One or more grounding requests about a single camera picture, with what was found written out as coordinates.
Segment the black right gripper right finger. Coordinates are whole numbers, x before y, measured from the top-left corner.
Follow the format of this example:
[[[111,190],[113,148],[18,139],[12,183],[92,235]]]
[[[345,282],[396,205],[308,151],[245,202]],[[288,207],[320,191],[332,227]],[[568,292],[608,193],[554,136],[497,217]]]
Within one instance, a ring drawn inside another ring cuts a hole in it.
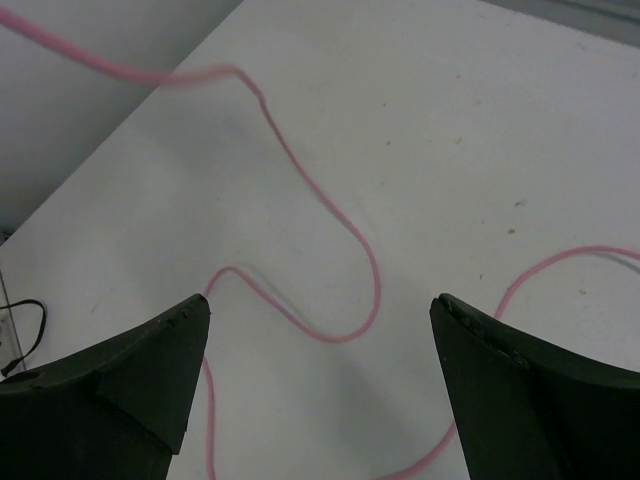
[[[638,373],[449,294],[433,300],[430,319],[471,478],[638,478]]]

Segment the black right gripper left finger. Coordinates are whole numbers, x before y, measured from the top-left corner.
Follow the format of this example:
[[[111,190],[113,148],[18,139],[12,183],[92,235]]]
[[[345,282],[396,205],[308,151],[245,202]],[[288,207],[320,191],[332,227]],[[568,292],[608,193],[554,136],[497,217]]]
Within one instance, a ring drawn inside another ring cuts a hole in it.
[[[183,444],[209,322],[209,304],[196,294],[2,381],[2,478],[166,478]]]

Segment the pink headphones with cable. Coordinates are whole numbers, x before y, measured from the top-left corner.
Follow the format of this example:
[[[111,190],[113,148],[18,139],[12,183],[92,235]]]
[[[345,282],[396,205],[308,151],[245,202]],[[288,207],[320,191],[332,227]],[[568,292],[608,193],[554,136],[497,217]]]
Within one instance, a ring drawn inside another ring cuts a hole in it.
[[[282,135],[279,127],[277,126],[273,116],[271,115],[264,94],[256,84],[254,80],[252,80],[246,72],[240,69],[237,66],[231,64],[216,64],[210,67],[206,67],[205,69],[186,72],[186,73],[164,73],[164,72],[156,72],[156,71],[144,71],[144,70],[136,70],[129,67],[124,67],[118,65],[116,63],[107,61],[99,56],[96,56],[86,50],[83,50],[76,45],[73,45],[70,42],[67,42],[60,37],[54,35],[51,32],[47,32],[43,30],[41,27],[35,25],[34,23],[28,21],[27,19],[11,12],[6,7],[1,7],[1,24],[3,27],[11,30],[12,32],[21,35],[32,42],[40,45],[41,47],[48,49],[56,54],[63,56],[72,62],[83,65],[87,68],[90,68],[96,72],[99,72],[103,75],[109,76],[111,78],[124,81],[130,84],[145,86],[145,87],[172,87],[172,88],[184,88],[191,87],[201,84],[209,84],[216,82],[222,78],[226,77],[237,77],[256,97],[261,111],[266,119],[268,125],[273,131],[276,139],[284,149],[286,155],[289,157],[290,161],[297,169],[298,173],[302,176],[307,185],[314,191],[316,196],[324,203],[324,205],[328,208],[329,211],[334,215],[336,219],[338,219],[347,230],[355,237],[355,239],[360,243],[363,247],[373,274],[373,282],[374,282],[374,296],[373,296],[373,306],[371,312],[365,322],[362,324],[354,332],[341,336],[341,337],[331,337],[325,334],[321,334],[317,331],[310,329],[307,325],[301,322],[298,318],[296,318],[291,312],[286,310],[286,308],[275,300],[274,297],[270,296],[263,290],[258,283],[256,283],[250,276],[246,274],[243,270],[239,269],[235,266],[227,266],[218,270],[214,276],[211,278],[209,283],[205,288],[205,297],[213,289],[215,283],[220,279],[222,275],[225,273],[233,272],[238,277],[240,277],[255,293],[257,293],[262,299],[264,299],[267,303],[269,303],[272,307],[276,308],[287,320],[289,320],[296,328],[300,329],[302,332],[314,338],[318,341],[322,341],[325,343],[346,343],[351,340],[355,340],[360,336],[364,335],[367,330],[372,326],[374,320],[377,318],[382,298],[382,287],[381,287],[381,276],[379,271],[379,266],[373,250],[366,240],[364,235],[358,230],[358,228],[348,219],[348,217],[339,209],[339,207],[325,194],[325,192],[321,189],[321,187],[311,178],[311,176],[304,170],[299,160],[294,155],[293,151],[287,144],[284,136]],[[517,279],[509,286],[509,288],[504,293],[500,303],[498,304],[497,310],[495,312],[498,319],[502,316],[504,311],[506,310],[509,302],[516,294],[517,290],[527,282],[531,277],[535,276],[545,268],[570,258],[572,256],[578,255],[587,255],[587,254],[613,254],[622,257],[632,258],[634,260],[639,261],[639,252],[613,247],[608,245],[591,245],[591,246],[581,246],[573,249],[562,251],[552,257],[549,257],[538,264],[532,266],[525,272],[523,272]],[[215,467],[214,467],[214,439],[215,439],[215,393],[214,393],[214,383],[211,373],[211,368],[209,363],[204,357],[203,369],[204,376],[207,385],[207,436],[206,436],[206,471],[208,479],[216,479]],[[413,475],[418,474],[422,470],[426,469],[427,466],[431,465],[435,459],[449,446],[449,444],[453,441],[457,433],[455,422],[452,421],[448,430],[442,437],[441,441],[421,460],[416,462],[414,465],[406,468],[405,470],[401,470],[397,473],[389,474],[385,477],[380,477],[380,479],[408,479]]]

